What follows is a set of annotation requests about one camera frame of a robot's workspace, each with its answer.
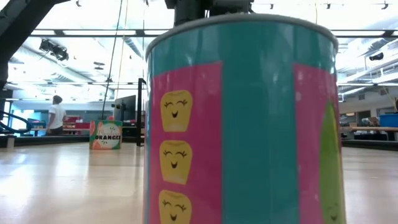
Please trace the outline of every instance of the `pink label panel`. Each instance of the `pink label panel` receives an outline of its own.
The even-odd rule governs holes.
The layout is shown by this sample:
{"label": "pink label panel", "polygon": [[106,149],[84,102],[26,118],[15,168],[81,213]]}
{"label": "pink label panel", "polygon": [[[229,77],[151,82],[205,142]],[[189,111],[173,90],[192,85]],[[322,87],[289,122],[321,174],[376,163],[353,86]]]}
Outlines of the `pink label panel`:
{"label": "pink label panel", "polygon": [[320,139],[328,103],[334,107],[335,118],[338,117],[336,78],[306,65],[294,65],[294,78],[300,223],[328,223],[323,220],[320,201]]}
{"label": "pink label panel", "polygon": [[221,223],[221,63],[152,82],[150,224]]}

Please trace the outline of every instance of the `dark pants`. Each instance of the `dark pants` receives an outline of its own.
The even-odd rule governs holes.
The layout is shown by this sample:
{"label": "dark pants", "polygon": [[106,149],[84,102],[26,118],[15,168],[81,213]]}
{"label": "dark pants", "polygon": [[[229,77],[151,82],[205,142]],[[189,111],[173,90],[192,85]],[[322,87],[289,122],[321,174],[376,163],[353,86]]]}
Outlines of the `dark pants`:
{"label": "dark pants", "polygon": [[50,129],[50,133],[46,133],[46,136],[58,136],[61,135],[63,132],[63,128],[62,126],[59,128],[55,128],[55,129]]}

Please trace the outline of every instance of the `can lid rim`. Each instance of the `can lid rim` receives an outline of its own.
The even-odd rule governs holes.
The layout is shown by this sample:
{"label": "can lid rim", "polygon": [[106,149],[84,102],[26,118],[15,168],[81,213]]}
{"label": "can lid rim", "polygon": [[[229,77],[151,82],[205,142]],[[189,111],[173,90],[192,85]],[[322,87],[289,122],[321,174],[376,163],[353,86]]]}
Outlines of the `can lid rim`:
{"label": "can lid rim", "polygon": [[204,19],[198,19],[195,21],[186,22],[182,25],[174,27],[167,31],[166,33],[156,37],[147,47],[145,58],[147,60],[149,52],[162,40],[167,39],[173,35],[185,32],[190,29],[208,26],[212,24],[220,24],[225,22],[244,22],[244,21],[275,21],[275,22],[283,22],[287,24],[296,24],[308,29],[313,29],[318,31],[319,33],[325,35],[329,38],[335,47],[335,50],[338,49],[338,41],[337,38],[330,32],[326,27],[320,26],[318,24],[314,24],[310,21],[305,21],[303,19],[297,19],[288,16],[274,15],[274,14],[227,14],[221,16],[213,16]]}

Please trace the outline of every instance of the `cylindrical container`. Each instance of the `cylindrical container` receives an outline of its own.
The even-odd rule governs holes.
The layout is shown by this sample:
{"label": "cylindrical container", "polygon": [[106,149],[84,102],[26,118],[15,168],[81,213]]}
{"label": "cylindrical container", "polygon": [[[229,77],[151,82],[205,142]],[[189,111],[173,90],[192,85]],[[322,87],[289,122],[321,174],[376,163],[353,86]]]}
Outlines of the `cylindrical container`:
{"label": "cylindrical container", "polygon": [[342,224],[335,55],[290,17],[211,17],[147,49],[145,224]]}

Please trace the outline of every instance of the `blue bin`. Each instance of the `blue bin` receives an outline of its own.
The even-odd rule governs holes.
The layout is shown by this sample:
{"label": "blue bin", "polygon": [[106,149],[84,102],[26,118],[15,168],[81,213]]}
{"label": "blue bin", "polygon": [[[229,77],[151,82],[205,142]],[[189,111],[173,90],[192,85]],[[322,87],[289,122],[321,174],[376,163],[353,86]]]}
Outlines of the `blue bin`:
{"label": "blue bin", "polygon": [[398,114],[380,115],[380,127],[398,128]]}

